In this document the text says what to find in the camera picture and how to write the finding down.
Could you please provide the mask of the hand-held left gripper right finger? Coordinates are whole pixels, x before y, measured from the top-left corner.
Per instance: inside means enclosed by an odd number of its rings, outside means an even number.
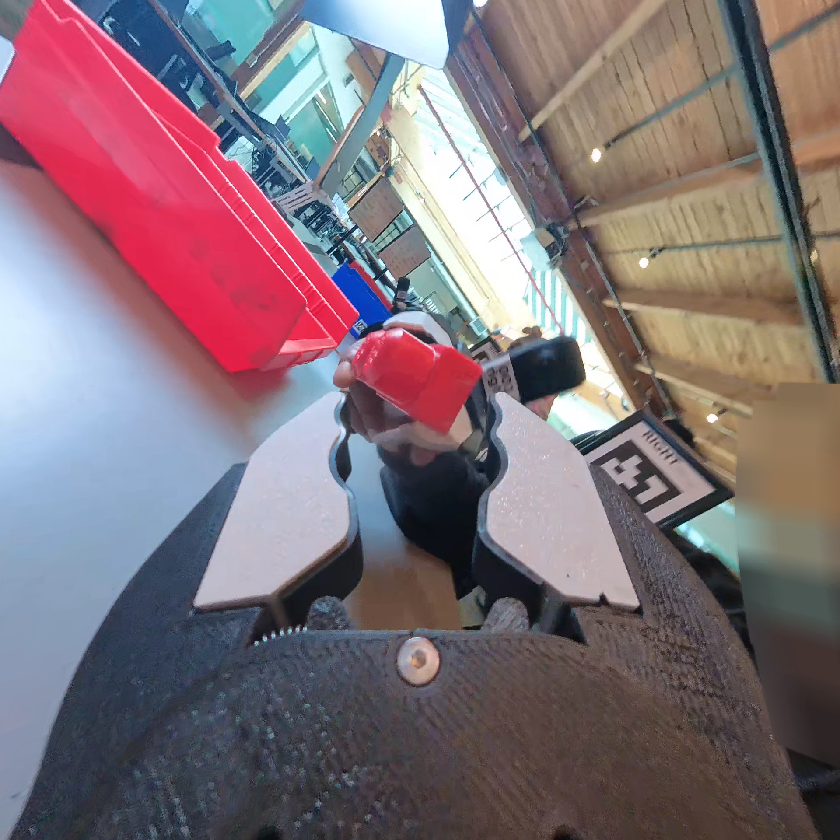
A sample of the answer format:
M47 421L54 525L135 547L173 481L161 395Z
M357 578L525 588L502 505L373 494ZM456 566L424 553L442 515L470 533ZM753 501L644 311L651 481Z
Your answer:
M579 450L506 393L489 400L487 434L489 486L479 499L472 556L487 604L518 601L548 632L575 607L638 613L622 549Z

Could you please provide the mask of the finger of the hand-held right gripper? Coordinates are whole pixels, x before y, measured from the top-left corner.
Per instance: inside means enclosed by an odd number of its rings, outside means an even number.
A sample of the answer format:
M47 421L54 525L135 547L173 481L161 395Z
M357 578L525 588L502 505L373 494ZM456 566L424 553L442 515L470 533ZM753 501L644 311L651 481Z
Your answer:
M409 447L439 455L456 451L473 432L474 426L467 409L462 407L451 428L445 433L439 433L430 426L411 419L393 428L374 433L371 436L371 442L391 452Z
M455 348L453 333L426 311L402 311L383 321L383 330L403 329L421 341Z

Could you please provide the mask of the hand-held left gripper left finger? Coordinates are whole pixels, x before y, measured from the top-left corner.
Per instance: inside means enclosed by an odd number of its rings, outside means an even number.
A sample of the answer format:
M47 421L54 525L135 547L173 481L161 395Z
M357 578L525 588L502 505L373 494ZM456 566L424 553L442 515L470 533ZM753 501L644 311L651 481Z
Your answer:
M197 611L267 609L302 626L319 598L361 581L359 514L344 394L321 397L252 454L194 596Z

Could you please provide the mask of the red toy block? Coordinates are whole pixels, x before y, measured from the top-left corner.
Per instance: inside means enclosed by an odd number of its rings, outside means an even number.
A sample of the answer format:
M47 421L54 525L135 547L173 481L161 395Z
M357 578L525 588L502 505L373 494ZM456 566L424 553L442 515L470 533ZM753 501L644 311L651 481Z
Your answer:
M481 366L457 349L405 328L370 333L350 364L357 382L440 435L450 432L482 377Z

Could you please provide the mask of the red plastic bin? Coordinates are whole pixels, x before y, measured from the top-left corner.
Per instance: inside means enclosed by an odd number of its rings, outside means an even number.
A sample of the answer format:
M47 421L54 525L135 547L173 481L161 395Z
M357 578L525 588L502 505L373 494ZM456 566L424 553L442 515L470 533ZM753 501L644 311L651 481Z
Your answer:
M335 350L359 314L216 135L71 2L33 2L2 125L227 372Z

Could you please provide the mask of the blue bin with white label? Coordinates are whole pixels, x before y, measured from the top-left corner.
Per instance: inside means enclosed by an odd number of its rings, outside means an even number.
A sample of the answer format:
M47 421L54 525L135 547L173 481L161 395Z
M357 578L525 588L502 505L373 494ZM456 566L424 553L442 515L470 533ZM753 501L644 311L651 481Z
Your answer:
M391 305L386 299L382 299L376 290L361 274L349 263L343 263L332 275L332 280L340 289L345 298L357 311L356 319L350 326L350 335L354 340L361 337L362 333L376 324L381 324L391 316Z

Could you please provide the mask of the brown partition board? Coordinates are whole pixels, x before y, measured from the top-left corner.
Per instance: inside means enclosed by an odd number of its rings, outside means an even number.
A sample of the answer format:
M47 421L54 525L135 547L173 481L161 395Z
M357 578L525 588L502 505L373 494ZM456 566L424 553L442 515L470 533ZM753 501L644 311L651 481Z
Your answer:
M377 254L395 280L408 277L430 257L424 232L416 225L402 231Z
M349 217L363 236L377 239L404 210L391 182L381 176L363 189L349 208Z

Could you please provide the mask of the fiducial marker sign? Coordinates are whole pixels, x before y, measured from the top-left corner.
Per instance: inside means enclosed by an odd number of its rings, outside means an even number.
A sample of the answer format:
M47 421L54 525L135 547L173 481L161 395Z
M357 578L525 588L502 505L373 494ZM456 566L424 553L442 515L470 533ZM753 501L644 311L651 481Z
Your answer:
M648 409L571 442L663 530L677 529L733 498L732 489L676 429Z

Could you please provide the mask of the ceiling projector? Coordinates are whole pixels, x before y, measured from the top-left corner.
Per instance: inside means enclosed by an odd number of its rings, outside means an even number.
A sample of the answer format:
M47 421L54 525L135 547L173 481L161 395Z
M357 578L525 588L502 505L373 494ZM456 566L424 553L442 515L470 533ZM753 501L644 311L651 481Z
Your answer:
M549 223L522 237L521 247L535 270L559 270L568 252L570 234L567 225Z

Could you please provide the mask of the black flag panel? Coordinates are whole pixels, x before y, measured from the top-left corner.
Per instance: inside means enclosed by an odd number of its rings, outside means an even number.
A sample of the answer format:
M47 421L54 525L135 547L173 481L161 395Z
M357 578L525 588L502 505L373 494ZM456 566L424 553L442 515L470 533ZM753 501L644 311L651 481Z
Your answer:
M321 168L314 183L317 184L322 200L326 203L331 203L347 171L357 161L366 141L375 130L405 63L406 60L401 56L386 54L368 101L353 115L348 128L340 136L330 157Z

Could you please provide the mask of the studio light panel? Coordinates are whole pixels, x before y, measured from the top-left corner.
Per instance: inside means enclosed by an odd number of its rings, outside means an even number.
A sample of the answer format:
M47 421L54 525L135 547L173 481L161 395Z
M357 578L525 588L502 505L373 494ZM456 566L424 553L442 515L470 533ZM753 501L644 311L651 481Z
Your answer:
M441 70L456 51L472 1L305 1L312 25Z

